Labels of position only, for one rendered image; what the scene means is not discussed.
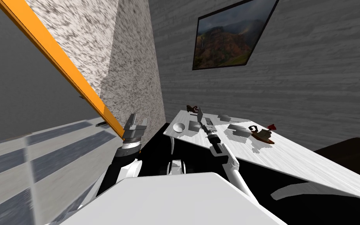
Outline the framed landscape picture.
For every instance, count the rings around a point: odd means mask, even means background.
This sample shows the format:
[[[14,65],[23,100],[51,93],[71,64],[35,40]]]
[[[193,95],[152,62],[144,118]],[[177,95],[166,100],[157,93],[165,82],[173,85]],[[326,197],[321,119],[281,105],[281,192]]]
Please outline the framed landscape picture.
[[[193,70],[244,66],[279,0],[242,0],[198,18]]]

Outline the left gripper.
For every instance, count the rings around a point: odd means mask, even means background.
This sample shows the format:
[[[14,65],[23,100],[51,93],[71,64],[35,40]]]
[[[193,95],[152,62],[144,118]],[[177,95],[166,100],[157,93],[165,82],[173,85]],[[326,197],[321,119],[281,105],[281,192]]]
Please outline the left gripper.
[[[124,126],[123,139],[140,138],[144,135],[147,128],[148,119],[144,118],[141,125],[134,125],[136,113],[129,116],[127,124]]]

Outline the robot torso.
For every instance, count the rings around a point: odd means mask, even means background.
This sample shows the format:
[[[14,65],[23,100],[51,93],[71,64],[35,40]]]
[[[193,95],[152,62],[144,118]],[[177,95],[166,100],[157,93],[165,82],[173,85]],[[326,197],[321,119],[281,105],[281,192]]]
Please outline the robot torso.
[[[287,225],[228,179],[181,170],[127,177],[46,225]]]

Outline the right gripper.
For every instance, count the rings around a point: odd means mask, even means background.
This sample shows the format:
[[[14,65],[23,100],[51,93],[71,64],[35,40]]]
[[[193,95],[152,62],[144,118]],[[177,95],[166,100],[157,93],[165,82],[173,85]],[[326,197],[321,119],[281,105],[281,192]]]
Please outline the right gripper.
[[[203,117],[203,112],[202,109],[199,108],[198,109],[198,114],[197,114],[197,122],[200,124],[200,128],[203,129],[203,131],[207,134],[207,135],[212,135],[214,134],[214,128],[212,128],[211,126],[213,126],[212,120],[210,118],[205,118],[206,124],[204,125],[201,120]]]

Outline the brown teapot on tray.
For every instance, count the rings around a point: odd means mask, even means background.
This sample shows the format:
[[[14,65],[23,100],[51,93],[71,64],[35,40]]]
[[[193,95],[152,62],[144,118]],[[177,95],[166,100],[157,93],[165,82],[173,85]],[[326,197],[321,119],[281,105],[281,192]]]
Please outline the brown teapot on tray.
[[[273,141],[270,140],[271,130],[262,129],[261,131],[252,131],[251,134],[255,139],[262,141],[267,144],[274,144]]]

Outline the white wooden table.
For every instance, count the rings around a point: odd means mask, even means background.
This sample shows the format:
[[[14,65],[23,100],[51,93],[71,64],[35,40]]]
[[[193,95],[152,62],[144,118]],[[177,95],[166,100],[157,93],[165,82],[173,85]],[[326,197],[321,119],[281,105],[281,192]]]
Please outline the white wooden table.
[[[213,114],[204,118],[210,118],[220,140],[237,159],[303,180],[273,192],[275,200],[303,194],[360,198],[359,174],[275,132],[270,138],[274,144],[259,141],[250,135],[249,127],[255,125],[251,120]]]

